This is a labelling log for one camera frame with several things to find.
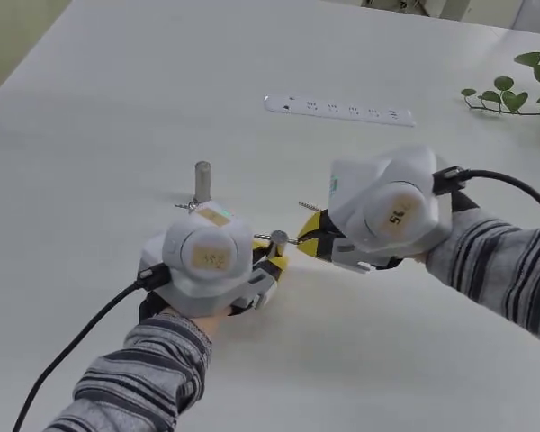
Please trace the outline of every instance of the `cylindrical metal rod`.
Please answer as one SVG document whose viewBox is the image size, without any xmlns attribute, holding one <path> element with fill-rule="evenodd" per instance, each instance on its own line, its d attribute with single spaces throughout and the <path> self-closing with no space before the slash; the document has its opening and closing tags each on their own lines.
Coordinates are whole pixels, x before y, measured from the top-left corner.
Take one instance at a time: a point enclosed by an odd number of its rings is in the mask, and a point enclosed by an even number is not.
<svg viewBox="0 0 540 432">
<path fill-rule="evenodd" d="M 272 241 L 272 236 L 267 236 L 267 235 L 264 235 L 264 234 L 255 234 L 254 238 L 258 239 L 258 240 Z M 299 245 L 300 244 L 300 242 L 295 238 L 288 238 L 288 243 L 290 243 L 291 245 Z"/>
<path fill-rule="evenodd" d="M 203 160 L 196 164 L 196 180 L 193 198 L 196 203 L 207 203 L 212 199 L 212 197 L 210 196 L 211 171 L 212 167 L 210 165 L 210 162 L 206 162 Z"/>
</svg>

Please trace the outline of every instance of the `floor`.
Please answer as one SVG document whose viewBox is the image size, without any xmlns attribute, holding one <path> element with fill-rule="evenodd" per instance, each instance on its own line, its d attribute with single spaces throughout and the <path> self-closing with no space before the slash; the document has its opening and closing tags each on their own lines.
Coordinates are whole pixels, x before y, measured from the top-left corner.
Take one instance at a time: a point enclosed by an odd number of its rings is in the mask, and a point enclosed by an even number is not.
<svg viewBox="0 0 540 432">
<path fill-rule="evenodd" d="M 0 0 L 0 85 L 70 0 Z"/>
</svg>

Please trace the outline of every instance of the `gray striped shirt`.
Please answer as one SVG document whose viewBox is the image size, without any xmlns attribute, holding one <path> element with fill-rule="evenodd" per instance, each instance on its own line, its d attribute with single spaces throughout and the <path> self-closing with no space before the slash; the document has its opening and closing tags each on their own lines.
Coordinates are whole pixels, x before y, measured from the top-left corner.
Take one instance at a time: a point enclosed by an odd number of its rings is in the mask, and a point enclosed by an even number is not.
<svg viewBox="0 0 540 432">
<path fill-rule="evenodd" d="M 540 229 L 481 209 L 454 214 L 452 236 L 427 256 L 444 284 L 540 336 Z M 47 432 L 167 432 L 203 395 L 210 340 L 188 319 L 158 315 L 95 360 Z"/>
</svg>

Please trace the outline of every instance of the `metal screw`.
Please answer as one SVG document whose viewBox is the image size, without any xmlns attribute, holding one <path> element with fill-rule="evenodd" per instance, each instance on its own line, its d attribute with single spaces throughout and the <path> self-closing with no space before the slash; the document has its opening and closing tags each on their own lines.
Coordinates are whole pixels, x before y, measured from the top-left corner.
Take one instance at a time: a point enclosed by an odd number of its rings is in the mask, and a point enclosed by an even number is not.
<svg viewBox="0 0 540 432">
<path fill-rule="evenodd" d="M 318 207 L 317 205 L 314 205 L 314 204 L 310 204 L 309 202 L 298 201 L 298 205 L 300 205 L 301 207 L 304 207 L 305 209 L 311 210 L 313 212 L 321 212 L 322 211 L 322 209 L 320 207 Z"/>
<path fill-rule="evenodd" d="M 174 206 L 177 209 L 184 209 L 184 210 L 188 210 L 188 212 L 193 212 L 196 209 L 196 207 L 198 207 L 199 204 L 200 204 L 199 202 L 190 201 L 188 204 L 174 204 Z"/>
</svg>

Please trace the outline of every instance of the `power strip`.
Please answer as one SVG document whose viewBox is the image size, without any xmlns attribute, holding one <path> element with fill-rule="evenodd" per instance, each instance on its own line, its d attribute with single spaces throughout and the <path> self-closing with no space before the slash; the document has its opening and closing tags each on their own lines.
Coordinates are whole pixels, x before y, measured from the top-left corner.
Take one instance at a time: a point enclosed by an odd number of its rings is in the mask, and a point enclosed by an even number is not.
<svg viewBox="0 0 540 432">
<path fill-rule="evenodd" d="M 355 104 L 320 101 L 310 97 L 269 94 L 264 98 L 264 106 L 273 113 L 313 115 L 327 119 L 410 127 L 416 125 L 409 110 L 378 110 Z"/>
</svg>

